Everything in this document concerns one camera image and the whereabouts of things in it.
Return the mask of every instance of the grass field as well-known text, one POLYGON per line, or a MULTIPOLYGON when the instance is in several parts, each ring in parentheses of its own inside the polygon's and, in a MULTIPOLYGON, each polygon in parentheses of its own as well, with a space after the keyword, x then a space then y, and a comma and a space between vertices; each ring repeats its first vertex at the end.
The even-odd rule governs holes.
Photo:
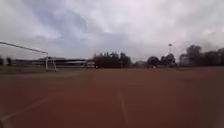
POLYGON ((5 128, 223 128, 224 68, 0 75, 5 128))

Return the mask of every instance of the goal post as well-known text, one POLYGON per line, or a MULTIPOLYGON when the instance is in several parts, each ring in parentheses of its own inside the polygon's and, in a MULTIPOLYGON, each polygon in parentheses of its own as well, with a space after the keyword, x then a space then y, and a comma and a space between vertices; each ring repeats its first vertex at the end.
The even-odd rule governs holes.
POLYGON ((49 70, 49 61, 52 62, 54 70, 57 71, 57 67, 56 67, 54 58, 50 57, 48 52, 37 50, 37 49, 33 49, 33 48, 27 48, 27 47, 15 45, 15 44, 10 44, 10 43, 6 43, 6 42, 0 42, 0 44, 1 45, 11 46, 11 47, 16 47, 16 48, 20 48, 20 49, 24 49, 24 50, 28 50, 28 51, 38 52, 38 53, 41 53, 41 54, 45 54, 46 55, 46 57, 45 57, 45 69, 46 69, 46 71, 49 70))

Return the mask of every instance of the ground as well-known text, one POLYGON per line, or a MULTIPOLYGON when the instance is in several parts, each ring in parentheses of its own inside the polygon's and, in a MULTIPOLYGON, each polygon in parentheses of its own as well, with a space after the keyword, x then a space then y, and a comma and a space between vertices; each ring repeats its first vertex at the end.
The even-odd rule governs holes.
POLYGON ((223 67, 1 75, 0 119, 5 128, 223 128, 223 76, 223 67))

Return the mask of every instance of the sky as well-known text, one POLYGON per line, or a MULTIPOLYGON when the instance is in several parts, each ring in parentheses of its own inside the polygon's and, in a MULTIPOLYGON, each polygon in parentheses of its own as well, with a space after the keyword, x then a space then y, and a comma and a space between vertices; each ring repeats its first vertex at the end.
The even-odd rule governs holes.
MULTIPOLYGON (((0 41, 47 51, 51 56, 91 58, 125 52, 133 60, 178 56, 191 44, 224 47, 223 0, 0 0, 0 41)), ((0 46, 0 54, 39 57, 0 46)))

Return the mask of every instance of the soccer goal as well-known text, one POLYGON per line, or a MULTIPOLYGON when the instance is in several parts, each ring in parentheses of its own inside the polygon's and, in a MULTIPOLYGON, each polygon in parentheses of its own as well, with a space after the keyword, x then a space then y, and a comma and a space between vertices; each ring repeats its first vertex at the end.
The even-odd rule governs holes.
POLYGON ((0 42, 0 59, 8 67, 45 67, 46 71, 57 71, 54 57, 48 52, 11 43, 0 42))

